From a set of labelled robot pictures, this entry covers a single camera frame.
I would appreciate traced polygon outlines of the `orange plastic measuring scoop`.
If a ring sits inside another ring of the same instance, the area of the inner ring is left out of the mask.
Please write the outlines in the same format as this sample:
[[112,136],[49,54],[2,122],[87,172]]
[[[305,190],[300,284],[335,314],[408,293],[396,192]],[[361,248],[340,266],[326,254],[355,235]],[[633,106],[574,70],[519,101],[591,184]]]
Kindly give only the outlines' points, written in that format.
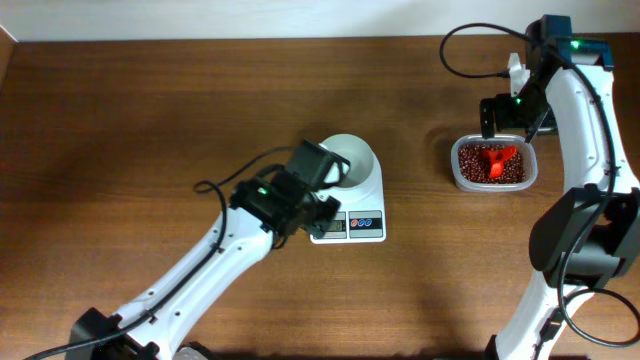
[[486,149],[483,158],[489,163],[489,179],[496,179],[503,175],[505,163],[518,153],[516,146],[507,146],[499,150]]

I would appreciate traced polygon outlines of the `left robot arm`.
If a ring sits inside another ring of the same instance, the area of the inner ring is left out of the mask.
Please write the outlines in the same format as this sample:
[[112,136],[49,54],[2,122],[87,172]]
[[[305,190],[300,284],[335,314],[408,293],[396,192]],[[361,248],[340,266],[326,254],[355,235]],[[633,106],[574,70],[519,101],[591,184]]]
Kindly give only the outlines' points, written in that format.
[[185,341],[198,320],[246,270],[297,230],[324,235],[340,203],[319,191],[343,182],[350,162],[303,141],[285,164],[239,182],[205,236],[159,281],[113,315],[87,311],[73,326],[69,359],[209,359]]

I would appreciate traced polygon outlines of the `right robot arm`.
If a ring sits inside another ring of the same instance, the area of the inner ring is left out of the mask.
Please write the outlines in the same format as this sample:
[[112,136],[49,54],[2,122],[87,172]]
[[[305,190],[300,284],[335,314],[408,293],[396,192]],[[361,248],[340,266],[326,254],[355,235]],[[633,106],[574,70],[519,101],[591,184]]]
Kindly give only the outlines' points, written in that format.
[[574,35],[567,16],[544,15],[520,34],[526,61],[512,57],[503,76],[511,90],[480,103],[481,134],[503,129],[558,135],[562,197],[534,224],[531,281],[508,325],[494,335],[487,359],[546,359],[565,328],[612,348],[639,341],[603,340],[572,321],[576,310],[639,256],[639,180],[631,170],[612,99],[609,44]]

